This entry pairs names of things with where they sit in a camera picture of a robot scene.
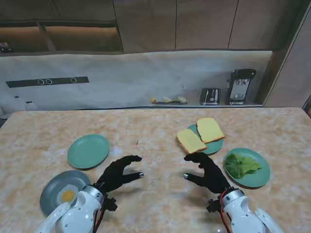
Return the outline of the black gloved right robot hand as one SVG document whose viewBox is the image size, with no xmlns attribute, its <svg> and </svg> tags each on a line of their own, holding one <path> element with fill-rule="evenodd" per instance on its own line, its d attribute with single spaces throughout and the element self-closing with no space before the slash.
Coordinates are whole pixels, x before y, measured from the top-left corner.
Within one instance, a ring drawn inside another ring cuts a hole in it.
<svg viewBox="0 0 311 233">
<path fill-rule="evenodd" d="M 193 154 L 188 154 L 184 157 L 184 160 L 198 163 L 198 167 L 204 170 L 203 177 L 191 173 L 183 174 L 186 180 L 198 186 L 206 187 L 214 194 L 222 194 L 231 187 L 221 169 L 204 153 L 195 152 Z"/>
</svg>

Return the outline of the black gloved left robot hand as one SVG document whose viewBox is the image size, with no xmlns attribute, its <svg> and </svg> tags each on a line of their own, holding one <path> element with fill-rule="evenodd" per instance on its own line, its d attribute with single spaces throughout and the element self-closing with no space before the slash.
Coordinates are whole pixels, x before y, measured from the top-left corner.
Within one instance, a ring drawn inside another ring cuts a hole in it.
<svg viewBox="0 0 311 233">
<path fill-rule="evenodd" d="M 101 193 L 107 193 L 118 189 L 126 183 L 142 178 L 144 176 L 142 172 L 123 174 L 124 169 L 132 162 L 140 162 L 141 160 L 142 157 L 138 155 L 128 155 L 112 162 L 92 186 Z"/>
</svg>

